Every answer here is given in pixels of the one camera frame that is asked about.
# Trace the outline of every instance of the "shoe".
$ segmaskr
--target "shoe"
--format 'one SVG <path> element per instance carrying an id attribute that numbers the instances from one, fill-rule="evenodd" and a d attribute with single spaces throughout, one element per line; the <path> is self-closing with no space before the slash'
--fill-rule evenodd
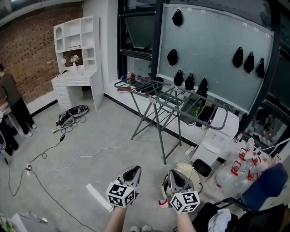
<path id="1" fill-rule="evenodd" d="M 32 136 L 32 133 L 31 133 L 31 131 L 28 131 L 28 133 L 27 134 L 24 134 L 24 137 L 25 138 L 28 138 L 28 137 L 31 137 Z"/>
<path id="2" fill-rule="evenodd" d="M 152 230 L 153 230 L 152 226 L 149 226 L 149 225 L 144 225 L 142 227 L 142 232 L 144 232 L 144 231 L 152 231 Z"/>
<path id="3" fill-rule="evenodd" d="M 137 226 L 133 226 L 133 227 L 131 227 L 130 231 L 132 231 L 132 232 L 141 232 L 141 229 L 139 227 L 137 227 Z"/>

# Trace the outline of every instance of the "drying rack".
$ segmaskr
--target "drying rack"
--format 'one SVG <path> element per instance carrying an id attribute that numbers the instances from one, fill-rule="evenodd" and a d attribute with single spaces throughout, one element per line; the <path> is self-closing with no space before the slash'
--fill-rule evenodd
<path id="1" fill-rule="evenodd" d="M 141 133 L 143 130 L 145 130 L 148 126 L 155 126 L 158 129 L 159 134 L 159 140 L 161 145 L 161 151 L 162 151 L 162 161 L 164 164 L 166 164 L 166 159 L 170 156 L 170 154 L 175 150 L 175 148 L 178 145 L 181 144 L 181 129 L 180 129 L 180 116 L 188 117 L 192 121 L 198 122 L 202 125 L 205 125 L 209 128 L 215 129 L 215 130 L 221 130 L 227 120 L 228 110 L 225 106 L 219 104 L 216 101 L 210 100 L 206 97 L 203 97 L 201 95 L 198 95 L 194 93 L 193 91 L 188 91 L 186 89 L 183 89 L 181 87 L 177 87 L 174 85 L 171 85 L 170 83 L 165 83 L 161 81 L 151 80 L 148 77 L 132 77 L 125 80 L 118 81 L 114 84 L 116 88 L 119 90 L 123 90 L 126 92 L 129 92 L 133 98 L 133 101 L 136 105 L 136 108 L 138 110 L 139 116 L 141 118 L 135 132 L 133 133 L 131 140 L 134 139 L 134 137 Z M 142 115 L 140 112 L 140 109 L 138 107 L 138 104 L 136 102 L 136 99 L 134 95 L 139 95 L 145 98 L 149 99 L 149 105 L 147 109 L 145 110 L 144 114 Z M 198 103 L 202 101 L 202 108 L 199 110 L 198 114 L 196 116 L 193 116 L 192 114 L 189 114 L 189 111 L 194 109 Z M 209 104 L 212 104 L 215 106 L 213 112 L 211 113 L 211 116 L 208 120 L 203 121 L 199 118 L 199 116 L 202 114 L 203 110 L 206 106 Z M 147 115 L 149 109 L 153 105 L 154 111 Z M 216 112 L 216 109 L 218 107 L 223 108 L 226 111 L 225 118 L 222 122 L 222 125 L 220 127 L 215 127 L 210 125 L 210 120 L 213 118 L 214 113 Z M 164 113 L 167 112 L 168 115 L 163 118 L 161 121 L 159 120 L 159 117 Z M 152 120 L 149 120 L 149 116 L 154 114 L 155 116 Z M 178 143 L 171 149 L 171 151 L 165 155 L 164 152 L 164 145 L 162 140 L 161 132 L 166 128 L 166 126 L 171 123 L 175 118 L 178 120 L 178 129 L 179 129 L 179 141 Z M 143 127 L 139 130 L 141 124 L 143 121 L 148 122 L 148 125 Z"/>

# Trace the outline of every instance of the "clothing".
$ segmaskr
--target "clothing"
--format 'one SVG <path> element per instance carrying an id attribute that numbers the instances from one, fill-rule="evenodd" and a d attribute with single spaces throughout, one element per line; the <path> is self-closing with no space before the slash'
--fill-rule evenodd
<path id="1" fill-rule="evenodd" d="M 28 134 L 29 129 L 26 123 L 28 123 L 28 125 L 32 127 L 34 122 L 22 97 L 20 97 L 20 99 L 11 107 L 11 111 L 17 119 L 19 125 L 21 126 L 23 133 Z"/>
<path id="2" fill-rule="evenodd" d="M 5 73 L 0 80 L 0 95 L 1 97 L 6 97 L 10 108 L 21 98 L 21 94 L 16 87 L 16 82 L 9 73 Z"/>
<path id="3" fill-rule="evenodd" d="M 5 120 L 2 120 L 0 123 L 0 131 L 2 132 L 2 135 L 4 136 L 4 139 L 6 141 L 6 148 L 5 151 L 11 156 L 13 153 L 13 150 L 18 149 L 18 143 L 16 142 L 15 138 L 10 132 L 9 127 L 7 126 Z"/>

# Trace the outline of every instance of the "gray floor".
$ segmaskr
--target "gray floor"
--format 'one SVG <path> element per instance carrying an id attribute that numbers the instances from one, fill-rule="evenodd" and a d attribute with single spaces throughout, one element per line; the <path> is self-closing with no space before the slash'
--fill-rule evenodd
<path id="1" fill-rule="evenodd" d="M 86 103 L 93 109 L 92 100 Z M 16 137 L 19 150 L 11 162 L 11 186 L 15 191 L 20 180 L 20 173 L 26 164 L 48 147 L 58 143 L 60 132 L 52 134 L 58 114 L 63 112 L 55 104 L 34 117 L 37 129 L 31 138 Z M 38 176 L 48 169 L 60 169 L 71 164 L 81 155 L 94 155 L 105 147 L 116 147 L 130 140 L 140 118 L 114 102 L 104 98 L 98 111 L 87 113 L 87 122 L 79 124 L 72 132 L 67 133 L 64 141 L 47 152 L 47 159 L 38 158 L 33 168 Z M 142 134 L 141 139 L 158 139 L 158 132 L 150 128 Z M 177 139 L 163 133 L 166 151 L 177 142 Z M 185 143 L 178 147 L 168 159 L 168 164 L 183 158 L 189 148 Z M 150 224 L 165 232 L 175 227 L 173 209 L 161 209 L 158 200 L 162 198 L 160 187 L 170 167 L 165 167 L 160 159 L 161 149 L 158 141 L 132 141 L 118 149 L 104 150 L 94 158 L 81 158 L 71 168 L 60 172 L 49 172 L 41 177 L 45 188 L 69 212 L 82 223 L 101 231 L 108 221 L 108 213 L 86 189 L 91 184 L 103 196 L 110 181 L 118 172 L 132 165 L 142 167 L 139 185 L 139 196 L 129 207 L 126 216 L 125 230 L 132 225 Z M 80 226 L 64 212 L 41 188 L 33 175 L 25 175 L 16 197 L 8 189 L 8 167 L 0 160 L 0 212 L 8 217 L 15 213 L 32 211 L 39 217 L 45 217 L 55 223 L 63 232 L 90 231 Z"/>

